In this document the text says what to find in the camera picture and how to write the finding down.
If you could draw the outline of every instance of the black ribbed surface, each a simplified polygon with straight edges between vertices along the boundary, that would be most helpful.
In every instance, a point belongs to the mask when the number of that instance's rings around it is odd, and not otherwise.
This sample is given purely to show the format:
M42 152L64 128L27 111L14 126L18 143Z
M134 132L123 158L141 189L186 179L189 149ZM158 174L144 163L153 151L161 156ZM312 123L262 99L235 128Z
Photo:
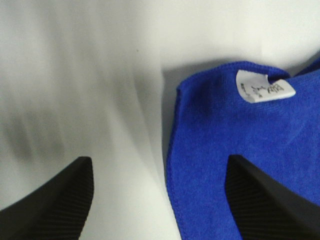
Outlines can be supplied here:
M278 198L277 193L280 192L283 194ZM308 216L303 216L304 205L310 204L313 209L317 206L289 191L242 156L229 157L225 193L244 240L320 239L317 229L308 226ZM290 206L286 206L286 197L290 198ZM302 205L301 209L290 208L294 206L291 203L295 200L298 201L298 206ZM310 210L308 207L310 206L305 208L305 214Z
M56 200L27 231L23 240L77 240L85 225L94 194L91 159L73 174Z

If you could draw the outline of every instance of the white surface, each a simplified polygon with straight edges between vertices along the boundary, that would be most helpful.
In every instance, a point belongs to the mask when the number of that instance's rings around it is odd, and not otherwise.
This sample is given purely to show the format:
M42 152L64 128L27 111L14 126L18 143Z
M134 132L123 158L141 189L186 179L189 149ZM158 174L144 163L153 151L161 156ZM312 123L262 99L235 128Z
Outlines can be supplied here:
M180 239L163 166L175 87L234 60L297 72L319 16L317 0L1 1L0 209L87 155L81 239Z

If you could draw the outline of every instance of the blue towel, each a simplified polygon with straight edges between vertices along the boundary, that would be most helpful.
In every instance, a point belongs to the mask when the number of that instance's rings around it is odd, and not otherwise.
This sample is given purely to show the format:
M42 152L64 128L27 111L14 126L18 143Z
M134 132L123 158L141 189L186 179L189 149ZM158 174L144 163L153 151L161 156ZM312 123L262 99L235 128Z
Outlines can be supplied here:
M320 59L295 77L241 61L192 75L177 88L166 174L182 240L240 240L224 190L230 154L240 154L320 205ZM238 70L286 79L290 98L248 103Z

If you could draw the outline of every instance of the white fabric label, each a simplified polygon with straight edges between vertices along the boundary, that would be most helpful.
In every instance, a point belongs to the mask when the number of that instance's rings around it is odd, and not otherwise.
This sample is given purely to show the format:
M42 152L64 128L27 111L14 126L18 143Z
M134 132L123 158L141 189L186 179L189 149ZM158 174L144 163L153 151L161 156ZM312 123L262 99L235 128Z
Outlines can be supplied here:
M239 70L235 82L240 96L252 104L286 99L296 94L294 88L287 81L280 79L270 84L268 75L251 71Z

